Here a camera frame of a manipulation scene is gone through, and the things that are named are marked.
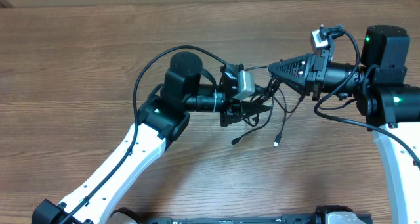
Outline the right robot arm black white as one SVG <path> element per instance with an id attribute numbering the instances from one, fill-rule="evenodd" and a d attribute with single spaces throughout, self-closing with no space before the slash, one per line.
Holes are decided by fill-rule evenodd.
<path id="1" fill-rule="evenodd" d="M 398 26 L 374 25 L 355 47 L 354 64 L 336 63 L 335 40 L 342 26 L 311 33 L 312 52 L 270 64 L 270 75 L 300 95 L 311 96 L 314 112 L 339 122 L 324 102 L 332 96 L 355 102 L 372 132 L 385 171 L 393 223 L 419 222 L 419 88 L 405 83 L 410 45 Z"/>

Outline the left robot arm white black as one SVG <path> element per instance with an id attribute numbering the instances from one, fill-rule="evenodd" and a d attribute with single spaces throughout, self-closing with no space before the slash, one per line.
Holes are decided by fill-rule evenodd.
<path id="1" fill-rule="evenodd" d="M 270 88 L 256 85 L 243 64 L 228 63 L 191 45 L 160 53 L 138 78 L 169 53 L 174 55 L 164 82 L 142 106 L 137 105 L 140 83 L 135 83 L 134 122 L 120 145 L 59 203 L 42 201 L 33 211 L 32 223 L 106 223 L 140 174 L 180 137 L 191 112 L 217 113 L 221 126 L 226 127 L 270 110 L 264 105 Z"/>

